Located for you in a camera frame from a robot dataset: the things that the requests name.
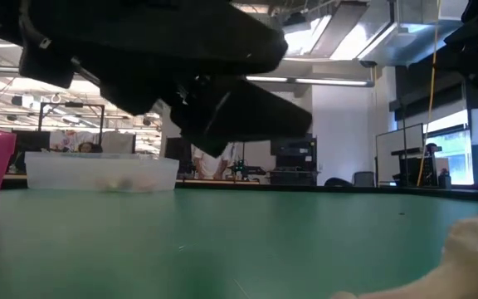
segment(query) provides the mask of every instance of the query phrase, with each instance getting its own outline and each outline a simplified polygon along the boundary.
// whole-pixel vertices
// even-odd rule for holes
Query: person
[[[428,154],[435,154],[437,152],[438,145],[434,143],[430,143],[426,145],[427,149],[426,152]]]
[[[86,141],[79,145],[78,151],[79,153],[102,153],[103,148],[100,145]]]
[[[364,294],[358,299],[478,298],[478,218],[455,223],[442,249],[440,266],[404,287]],[[331,299],[357,299],[339,292]]]
[[[223,179],[228,163],[232,160],[232,144],[228,144],[222,154],[216,158],[194,147],[193,163],[199,179]]]

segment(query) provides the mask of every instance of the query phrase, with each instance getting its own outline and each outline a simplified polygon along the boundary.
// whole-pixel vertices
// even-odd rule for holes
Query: ceiling light
[[[368,47],[366,47],[360,54],[358,54],[357,58],[358,59],[365,58],[371,51],[373,51],[373,49],[379,46],[379,44],[382,41],[384,41],[384,39],[387,38],[390,35],[390,33],[392,33],[392,31],[394,31],[394,29],[396,29],[397,27],[398,27],[397,23],[390,25],[390,27],[388,27],[387,30],[385,30],[385,32],[381,33],[381,35],[378,38],[376,38],[370,45],[368,45]]]
[[[69,123],[80,124],[80,119],[74,116],[62,116],[62,121],[64,121],[67,124]]]
[[[246,76],[252,82],[287,82],[287,78],[270,76]]]
[[[296,83],[330,86],[367,86],[367,81],[348,81],[334,79],[295,79]]]
[[[51,110],[51,111],[53,111],[53,112],[55,112],[55,113],[57,113],[57,114],[59,114],[59,115],[66,115],[66,114],[67,114],[65,111],[60,110],[60,109],[58,109],[58,108],[53,108],[53,107],[51,107],[50,105],[45,105],[45,106],[44,106],[44,109],[46,109],[46,110],[44,110],[44,113],[46,113],[46,112],[48,112],[49,110]]]

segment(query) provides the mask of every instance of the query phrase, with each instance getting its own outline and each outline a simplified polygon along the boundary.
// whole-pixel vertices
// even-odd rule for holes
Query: ceiling
[[[442,0],[445,8],[440,18],[448,21],[447,32],[456,26],[456,18],[463,10],[455,5],[456,0]],[[398,0],[399,9],[393,11],[393,5],[387,0],[237,0],[237,7],[245,12],[276,18],[282,23],[291,13],[303,12],[310,29],[299,34],[286,34],[290,47],[297,53],[288,53],[280,67],[263,76],[286,78],[336,79],[343,81],[369,81],[373,84],[371,71],[354,58],[372,60],[380,65],[406,65],[418,59],[429,49],[429,26],[433,27],[432,9],[436,11],[436,0]],[[0,66],[13,66],[14,71],[0,71],[0,124],[36,126],[37,107],[13,105],[14,96],[32,95],[34,101],[51,101],[51,98],[64,103],[74,101],[84,104],[105,106],[105,128],[132,128],[139,130],[138,135],[146,136],[159,147],[156,140],[160,135],[161,120],[159,114],[163,106],[158,104],[154,112],[147,115],[151,125],[143,125],[144,117],[132,117],[111,105],[100,97],[99,88],[76,76],[68,90],[38,81],[18,77],[15,67],[19,64],[22,49],[9,47],[0,41]],[[300,97],[307,85],[289,83],[258,82],[269,91],[294,92]],[[61,120],[63,115],[81,115],[84,123],[79,126],[94,129],[99,124],[95,114],[99,111],[91,108],[75,109],[65,106],[57,108],[62,113],[53,113],[44,118],[43,125],[68,126]],[[8,120],[7,115],[14,113],[17,120]]]

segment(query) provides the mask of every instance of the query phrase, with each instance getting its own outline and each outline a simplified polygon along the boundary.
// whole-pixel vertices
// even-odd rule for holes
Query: cable
[[[259,12],[257,11],[257,8],[256,8],[255,6],[253,6],[253,5],[251,5],[251,4],[247,4],[247,5],[248,5],[249,7],[251,7],[251,8],[254,10],[254,12],[259,13]]]
[[[438,12],[440,12],[441,8],[441,0],[438,0]],[[434,52],[432,53],[432,71],[431,71],[431,95],[429,96],[429,116],[427,119],[427,129],[425,131],[425,137],[423,139],[423,151],[422,151],[422,159],[420,160],[420,172],[418,173],[418,181],[416,186],[420,187],[420,183],[422,182],[422,173],[423,173],[423,160],[425,159],[425,154],[427,153],[427,136],[429,135],[429,124],[431,123],[432,117],[432,102],[435,98],[435,79],[437,76],[437,45],[438,45],[438,21],[440,21],[440,16],[437,14],[437,22],[435,23],[435,45],[434,45]]]

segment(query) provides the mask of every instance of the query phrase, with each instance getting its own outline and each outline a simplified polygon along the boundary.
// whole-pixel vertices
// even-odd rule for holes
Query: desk
[[[370,292],[435,267],[448,227],[477,214],[402,194],[3,190],[0,299]]]
[[[26,180],[26,174],[5,174],[3,179]],[[233,181],[233,180],[213,180],[213,179],[177,179],[176,183],[186,184],[241,184],[241,185],[257,185],[256,181]]]

